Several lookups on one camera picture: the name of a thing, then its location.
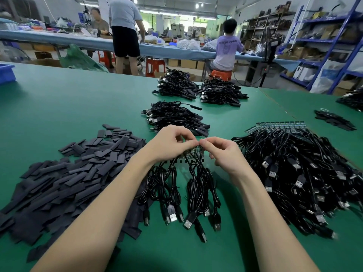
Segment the blue container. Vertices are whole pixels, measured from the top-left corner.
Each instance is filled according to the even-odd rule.
[[[14,65],[0,64],[0,85],[16,80],[13,72]]]

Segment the metal shelf rack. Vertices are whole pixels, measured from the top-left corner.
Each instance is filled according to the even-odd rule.
[[[346,45],[357,45],[356,42],[347,42],[347,41],[340,41],[339,38],[340,36],[343,34],[344,29],[346,28],[347,24],[353,21],[361,21],[361,14],[356,12],[356,8],[359,5],[361,0],[356,0],[353,7],[351,8],[351,10],[349,11],[349,13],[347,15],[343,15],[343,16],[337,16],[337,17],[325,17],[325,18],[318,18],[318,19],[303,19],[300,20],[301,17],[301,13],[304,11],[303,8],[304,6],[301,6],[299,12],[298,12],[298,16],[297,16],[297,21],[294,23],[293,25],[293,29],[291,31],[291,35],[289,37],[289,39],[287,40],[287,43],[289,43],[290,41],[293,41],[295,38],[293,37],[294,34],[294,30],[297,27],[298,24],[302,23],[303,25],[314,25],[314,24],[323,24],[323,23],[342,23],[342,26],[338,32],[338,35],[334,38],[334,39],[328,39],[328,40],[320,40],[320,39],[305,39],[305,38],[297,38],[295,41],[301,41],[301,42],[314,42],[314,43],[324,43],[324,44],[331,44],[329,50],[327,51],[327,53],[325,54],[325,57],[322,61],[309,61],[306,59],[300,59],[302,64],[308,64],[311,66],[315,66],[317,67],[317,71],[313,77],[313,79],[310,82],[302,82],[297,80],[296,78],[292,78],[292,77],[288,77],[286,76],[286,74],[282,73],[280,76],[283,78],[286,78],[298,85],[301,85],[303,87],[305,87],[308,91],[311,90],[312,85],[314,84],[317,76],[319,75],[321,69],[323,68],[323,65],[325,64],[325,62],[328,60],[331,52],[334,50],[334,48],[336,47],[337,44],[346,44]],[[332,89],[329,90],[328,94],[331,94],[333,92]]]
[[[328,94],[332,94],[333,93],[335,87],[339,84],[339,82],[342,80],[342,78],[346,74],[350,74],[350,75],[353,75],[353,76],[356,76],[356,77],[362,77],[363,78],[363,73],[358,72],[358,71],[350,71],[350,70],[348,70],[350,64],[352,63],[352,61],[355,58],[355,56],[357,55],[357,53],[358,52],[361,52],[361,48],[362,47],[363,47],[363,38],[361,39],[361,41],[359,42],[359,44],[357,44],[357,46],[354,48],[354,50],[352,51],[352,53],[349,55],[346,64],[341,69],[341,71],[338,73],[338,76],[334,80],[334,83],[331,85],[331,87],[330,87],[330,89],[328,91]]]
[[[247,28],[244,29],[245,34],[247,34],[248,31],[253,31],[251,38],[248,38],[248,39],[246,38],[245,40],[246,41],[257,41],[258,43],[260,43],[261,39],[255,39],[255,38],[253,38],[253,36],[254,36],[256,31],[259,31],[259,30],[263,31],[267,27],[269,27],[271,30],[275,30],[275,33],[278,30],[281,30],[281,31],[282,30],[289,30],[290,27],[289,28],[279,27],[280,22],[281,22],[281,18],[285,17],[285,16],[295,15],[295,13],[296,12],[289,12],[289,11],[287,11],[287,12],[278,12],[278,13],[270,13],[270,14],[267,14],[267,15],[263,15],[263,16],[259,16],[259,17],[255,17],[255,18],[245,20],[245,22],[248,22]],[[267,26],[267,22],[271,18],[278,18],[277,25]],[[262,26],[257,27],[258,22],[261,21],[261,20],[266,20],[265,25],[263,27]],[[250,27],[250,23],[252,21],[256,21],[256,23],[254,24],[253,27]]]

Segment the long work table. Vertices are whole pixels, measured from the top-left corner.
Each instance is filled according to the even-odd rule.
[[[68,46],[76,44],[80,48],[90,50],[114,51],[111,39],[87,37],[76,34],[54,33],[46,31],[14,31],[0,30],[0,39],[26,41],[33,43],[48,43],[56,46]],[[216,57],[216,53],[203,50],[184,50],[169,45],[140,45],[140,53],[144,56],[168,59],[187,59],[187,60],[209,60]],[[252,55],[236,54],[236,60],[262,61],[262,57]],[[299,65],[299,61],[275,59],[275,63],[294,71]]]
[[[305,121],[312,131],[327,136],[352,163],[362,166],[362,121],[358,121],[361,114],[335,103],[333,96],[315,98],[315,95],[242,87],[242,93],[248,94],[249,99],[242,100],[241,107],[236,108],[203,104],[199,99],[189,101],[152,94],[157,86],[155,78],[28,64],[15,64],[13,70],[17,82],[0,87],[2,207],[10,201],[19,176],[30,164],[59,160],[62,157],[59,148],[70,141],[92,138],[104,123],[132,130],[136,136],[150,141],[155,134],[140,111],[161,100],[181,100],[202,107],[197,113],[204,117],[203,122],[211,124],[210,136],[226,139],[246,135],[245,130],[257,122]],[[342,115],[358,130],[346,132],[314,119],[313,109],[316,108]],[[142,233],[137,240],[126,236],[118,244],[122,251],[108,271],[258,270],[239,192],[207,155],[205,166],[211,169],[218,182],[221,231],[214,232],[208,220],[201,218],[208,239],[207,243],[202,243],[194,230],[186,230],[178,222],[166,226],[159,206],[154,204],[150,209],[150,226],[140,224]],[[177,169],[181,207],[186,210],[185,187],[190,175],[186,164],[178,164]],[[355,207],[352,211],[337,211],[334,219],[326,218],[329,227],[338,234],[337,240],[304,236],[290,226],[321,271],[361,271],[363,221],[354,210]],[[48,238],[48,234],[44,235],[34,247],[44,244]],[[14,244],[8,234],[0,238],[0,249],[0,271],[29,271],[34,265],[34,262],[26,264],[30,246],[23,242]]]

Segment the blue tray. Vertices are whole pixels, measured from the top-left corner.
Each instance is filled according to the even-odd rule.
[[[12,69],[14,67],[14,65],[0,64],[0,85],[16,80],[15,74]]]

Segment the green plastic bag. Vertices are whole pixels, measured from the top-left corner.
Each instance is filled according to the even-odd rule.
[[[59,58],[63,68],[76,68],[79,70],[100,71],[108,73],[108,69],[84,54],[75,44],[70,44],[66,57]]]

